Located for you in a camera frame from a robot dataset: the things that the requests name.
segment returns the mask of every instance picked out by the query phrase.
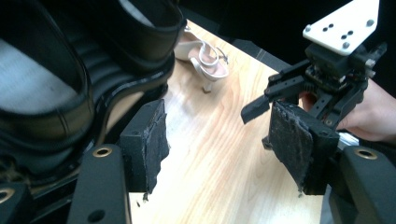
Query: white mounting plate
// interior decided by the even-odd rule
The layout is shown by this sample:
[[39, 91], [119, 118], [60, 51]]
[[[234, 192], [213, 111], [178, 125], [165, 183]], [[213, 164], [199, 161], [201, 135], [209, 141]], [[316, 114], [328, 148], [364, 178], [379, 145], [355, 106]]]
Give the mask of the white mounting plate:
[[303, 30], [303, 37], [340, 55], [352, 53], [376, 28], [379, 0], [355, 0]]

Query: light wood surface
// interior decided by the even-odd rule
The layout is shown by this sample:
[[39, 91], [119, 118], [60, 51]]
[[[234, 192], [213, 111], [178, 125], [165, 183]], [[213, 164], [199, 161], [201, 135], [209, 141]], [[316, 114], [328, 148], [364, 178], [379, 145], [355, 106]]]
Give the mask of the light wood surface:
[[163, 97], [170, 154], [148, 201], [130, 195], [133, 223], [319, 223], [322, 197], [301, 195], [274, 152], [262, 147], [270, 112], [247, 125], [240, 117], [275, 71], [189, 26], [228, 55], [230, 76], [205, 94], [192, 65], [177, 61]]

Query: wooden table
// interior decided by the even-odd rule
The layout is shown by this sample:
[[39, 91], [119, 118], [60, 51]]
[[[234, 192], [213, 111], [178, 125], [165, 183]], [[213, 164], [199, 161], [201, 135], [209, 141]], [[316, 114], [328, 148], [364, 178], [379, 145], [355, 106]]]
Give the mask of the wooden table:
[[205, 94], [192, 65], [177, 61], [163, 97], [170, 154], [148, 201], [130, 195], [133, 223], [319, 223], [322, 197], [301, 195], [274, 152], [262, 147], [270, 112], [247, 125], [240, 117], [276, 71], [189, 26], [229, 56], [230, 76]]

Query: human hand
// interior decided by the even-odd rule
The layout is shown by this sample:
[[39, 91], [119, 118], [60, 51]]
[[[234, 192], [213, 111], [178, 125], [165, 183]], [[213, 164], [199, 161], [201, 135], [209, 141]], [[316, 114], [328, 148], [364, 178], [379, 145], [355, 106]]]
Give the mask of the human hand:
[[[306, 111], [316, 101], [309, 93], [303, 93], [301, 99]], [[338, 124], [337, 130], [342, 129], [368, 141], [396, 146], [396, 99], [369, 79], [363, 101]]]

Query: pink sandal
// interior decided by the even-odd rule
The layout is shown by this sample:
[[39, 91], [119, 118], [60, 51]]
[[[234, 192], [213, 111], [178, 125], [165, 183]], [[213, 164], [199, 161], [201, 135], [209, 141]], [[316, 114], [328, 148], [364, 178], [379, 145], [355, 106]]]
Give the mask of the pink sandal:
[[176, 58], [190, 61], [198, 75], [204, 79], [204, 92], [211, 92], [214, 82], [229, 75], [227, 57], [221, 49], [218, 50], [222, 56], [219, 56], [213, 46], [194, 35], [189, 27], [186, 27], [175, 47]]

